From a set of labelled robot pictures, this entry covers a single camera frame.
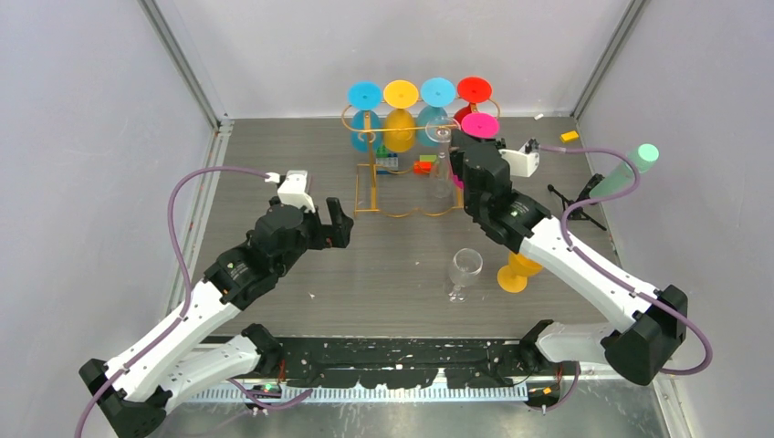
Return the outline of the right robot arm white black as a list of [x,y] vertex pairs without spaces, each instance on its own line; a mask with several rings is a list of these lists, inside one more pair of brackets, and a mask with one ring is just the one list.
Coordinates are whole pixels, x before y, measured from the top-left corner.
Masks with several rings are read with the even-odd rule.
[[606,319],[539,322],[523,338],[524,368],[539,375],[564,361],[601,363],[631,383],[650,384],[685,341],[686,293],[626,273],[572,235],[547,207],[514,189],[512,177],[536,170],[535,151],[510,150],[501,140],[452,130],[449,152],[453,174],[463,184],[464,210],[485,235],[548,269]]

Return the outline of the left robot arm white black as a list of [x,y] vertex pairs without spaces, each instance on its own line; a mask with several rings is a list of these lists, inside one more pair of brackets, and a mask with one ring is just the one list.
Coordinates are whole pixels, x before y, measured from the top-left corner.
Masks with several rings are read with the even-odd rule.
[[253,372],[272,376],[278,342],[253,324],[219,348],[190,358],[215,329],[277,285],[308,250],[345,248],[354,221],[339,199],[326,200],[330,224],[319,212],[274,201],[244,243],[218,256],[190,296],[155,328],[111,360],[87,361],[79,375],[119,437],[147,437],[194,395]]

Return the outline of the clear wine glass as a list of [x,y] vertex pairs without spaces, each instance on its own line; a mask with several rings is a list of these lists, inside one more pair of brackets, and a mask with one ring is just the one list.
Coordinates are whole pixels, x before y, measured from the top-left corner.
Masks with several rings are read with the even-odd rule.
[[462,248],[453,256],[447,268],[445,293],[452,303],[464,302],[466,289],[478,279],[483,267],[483,257],[472,248]]
[[452,134],[459,128],[456,120],[448,116],[438,116],[425,126],[425,134],[429,141],[437,147],[436,159],[431,166],[429,178],[436,198],[446,198],[452,194],[453,183],[449,162],[449,148]]

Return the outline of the orange front wine glass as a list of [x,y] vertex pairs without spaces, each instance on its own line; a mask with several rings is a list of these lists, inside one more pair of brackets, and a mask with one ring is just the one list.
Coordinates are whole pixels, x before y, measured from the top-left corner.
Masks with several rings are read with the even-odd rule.
[[528,280],[537,275],[543,266],[518,253],[510,253],[507,263],[497,272],[497,282],[506,292],[517,294],[523,291]]

